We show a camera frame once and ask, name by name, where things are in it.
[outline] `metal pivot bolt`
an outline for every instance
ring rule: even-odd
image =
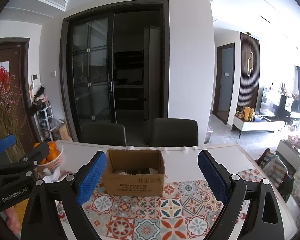
[[[69,174],[68,176],[66,176],[66,181],[71,181],[74,179],[74,176],[72,174]]]
[[[232,178],[233,180],[239,180],[239,179],[240,179],[240,177],[239,177],[238,174],[232,174],[232,175],[231,175],[231,178]]]
[[[263,179],[262,182],[263,182],[264,184],[266,184],[266,185],[269,185],[269,184],[270,184],[269,179]]]
[[[37,186],[40,186],[42,183],[43,183],[42,179],[38,179],[35,184]]]

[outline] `blue textured pad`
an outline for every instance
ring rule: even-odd
[[[80,206],[83,205],[84,202],[90,200],[92,192],[96,188],[102,173],[106,169],[107,166],[107,157],[104,152],[98,156],[93,165],[88,170],[86,176],[82,179],[79,184],[77,201]]]
[[[13,134],[8,135],[0,141],[0,153],[3,153],[6,149],[10,148],[16,143],[16,138]]]
[[[221,201],[225,205],[228,202],[226,183],[204,151],[199,153],[198,166],[208,182],[216,200]]]

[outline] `white tabletop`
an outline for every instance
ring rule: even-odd
[[[98,150],[106,152],[108,149],[154,149],[151,147],[118,147],[95,144],[85,144],[69,141],[58,141],[64,146],[64,162],[62,169],[77,172],[82,165],[87,164]],[[204,147],[161,147],[164,160],[166,179],[165,182],[190,181],[204,179],[198,167],[198,153],[203,149],[209,150],[217,163],[223,164],[229,173],[236,173],[247,169],[257,169],[264,178],[266,175],[261,171],[253,159],[237,144],[206,145]],[[274,188],[278,197],[281,211],[285,239],[291,239],[298,231],[288,207],[280,194]],[[70,226],[62,223],[68,239],[75,239]],[[241,228],[236,227],[229,239],[237,239]]]

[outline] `tv stand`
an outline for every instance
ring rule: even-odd
[[[283,127],[284,121],[281,120],[268,122],[267,120],[262,119],[260,122],[249,122],[234,116],[231,131],[237,128],[240,133],[240,139],[242,133],[281,131]]]

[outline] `slatted wood panel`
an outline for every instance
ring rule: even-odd
[[[259,41],[245,33],[240,33],[241,40],[241,78],[237,110],[245,106],[256,109],[260,78],[260,44]],[[253,53],[253,70],[248,76],[247,64],[250,53]]]

